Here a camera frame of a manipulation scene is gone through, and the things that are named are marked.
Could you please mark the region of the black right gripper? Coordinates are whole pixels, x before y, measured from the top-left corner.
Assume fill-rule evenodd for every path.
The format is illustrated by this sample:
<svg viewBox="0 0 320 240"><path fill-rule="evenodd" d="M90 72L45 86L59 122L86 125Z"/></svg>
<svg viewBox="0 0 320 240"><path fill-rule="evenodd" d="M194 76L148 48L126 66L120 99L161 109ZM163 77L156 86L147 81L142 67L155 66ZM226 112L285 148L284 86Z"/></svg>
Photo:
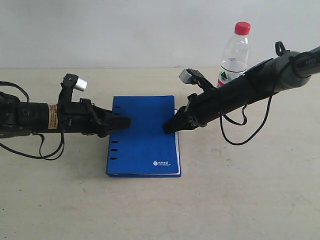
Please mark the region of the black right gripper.
<svg viewBox="0 0 320 240"><path fill-rule="evenodd" d="M207 123L220 117L221 108L216 88L197 95L192 93L187 97L187 106L174 109L174 116L162 125L165 134L182 130L206 127Z"/></svg>

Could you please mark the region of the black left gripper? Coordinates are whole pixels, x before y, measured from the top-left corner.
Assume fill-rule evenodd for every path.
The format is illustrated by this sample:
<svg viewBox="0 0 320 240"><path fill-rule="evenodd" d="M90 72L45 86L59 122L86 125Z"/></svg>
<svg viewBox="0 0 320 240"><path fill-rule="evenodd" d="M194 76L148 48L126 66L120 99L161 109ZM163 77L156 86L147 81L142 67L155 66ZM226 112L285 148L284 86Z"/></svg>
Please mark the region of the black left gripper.
<svg viewBox="0 0 320 240"><path fill-rule="evenodd" d="M98 107L87 98L81 98L79 102L58 103L58 120L66 133L100 138L131 126L129 117Z"/></svg>

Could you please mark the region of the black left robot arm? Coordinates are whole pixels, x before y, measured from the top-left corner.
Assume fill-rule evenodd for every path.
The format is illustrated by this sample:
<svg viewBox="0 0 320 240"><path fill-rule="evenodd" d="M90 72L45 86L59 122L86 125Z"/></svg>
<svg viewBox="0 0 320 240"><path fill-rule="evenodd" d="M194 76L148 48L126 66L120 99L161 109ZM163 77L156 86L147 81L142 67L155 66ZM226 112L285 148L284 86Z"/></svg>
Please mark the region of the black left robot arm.
<svg viewBox="0 0 320 240"><path fill-rule="evenodd" d="M94 105L89 99L64 104L22 102L18 97L0 94L0 137L24 137L31 134L81 133L104 138L128 129L129 117Z"/></svg>

